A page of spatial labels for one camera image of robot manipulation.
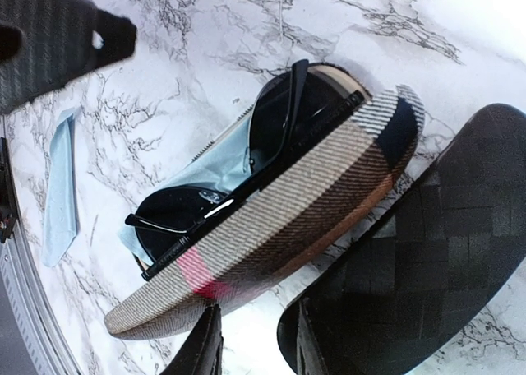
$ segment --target checkered pattern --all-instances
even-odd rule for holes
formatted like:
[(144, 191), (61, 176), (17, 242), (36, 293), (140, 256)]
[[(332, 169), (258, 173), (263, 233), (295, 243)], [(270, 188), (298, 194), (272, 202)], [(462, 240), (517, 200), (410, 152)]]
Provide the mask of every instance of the checkered pattern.
[(294, 368), (315, 345), (326, 373), (406, 373), (459, 332), (524, 256), (526, 117), (492, 105), (287, 309), (280, 347)]

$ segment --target red stripe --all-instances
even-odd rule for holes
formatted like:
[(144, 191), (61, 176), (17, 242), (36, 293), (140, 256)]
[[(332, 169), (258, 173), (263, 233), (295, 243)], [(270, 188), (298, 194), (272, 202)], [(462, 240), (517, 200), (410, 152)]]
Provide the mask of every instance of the red stripe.
[(188, 249), (176, 262), (195, 294), (206, 299), (232, 297), (233, 288), (214, 278), (196, 247)]

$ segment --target gray marble veining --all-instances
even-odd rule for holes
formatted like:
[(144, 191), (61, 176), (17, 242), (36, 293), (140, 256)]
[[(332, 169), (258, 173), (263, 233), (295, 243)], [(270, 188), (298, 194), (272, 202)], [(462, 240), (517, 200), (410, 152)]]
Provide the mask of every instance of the gray marble veining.
[[(359, 238), (478, 109), (526, 110), (526, 0), (94, 0), (140, 30), (136, 56), (7, 118), (16, 190), (39, 274), (85, 374), (157, 374), (185, 339), (110, 337), (104, 314), (143, 283), (117, 231), (157, 185), (248, 108), (299, 58), (349, 69), (373, 91), (411, 85), (424, 137), (390, 195), (312, 264), (224, 317), (225, 374), (290, 374), (275, 328), (285, 308)], [(81, 105), (75, 168), (80, 232), (53, 269), (40, 265), (48, 147), (58, 115)], [(521, 374), (526, 265), (414, 374)]]

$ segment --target sunglasses lens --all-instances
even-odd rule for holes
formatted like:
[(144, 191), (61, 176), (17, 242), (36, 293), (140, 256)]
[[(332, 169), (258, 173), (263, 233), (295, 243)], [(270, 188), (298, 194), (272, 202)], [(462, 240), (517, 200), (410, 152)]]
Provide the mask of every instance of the sunglasses lens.
[[(253, 173), (272, 162), (284, 142), (289, 113), (290, 73), (279, 78), (281, 80), (276, 85), (262, 92), (252, 114), (249, 146)], [(312, 128), (323, 122), (327, 112), (333, 111), (346, 96), (328, 76), (308, 73), (292, 131), (292, 143), (308, 136)]]

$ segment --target open sunglasses case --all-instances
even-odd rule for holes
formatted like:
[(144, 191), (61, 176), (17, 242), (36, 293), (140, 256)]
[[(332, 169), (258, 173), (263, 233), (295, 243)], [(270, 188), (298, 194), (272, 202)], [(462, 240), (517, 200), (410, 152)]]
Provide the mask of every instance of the open sunglasses case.
[(301, 60), (129, 215), (122, 241), (148, 281), (105, 318), (122, 339), (191, 329), (322, 252), (393, 187), (423, 126), (408, 86), (372, 96), (341, 67)]

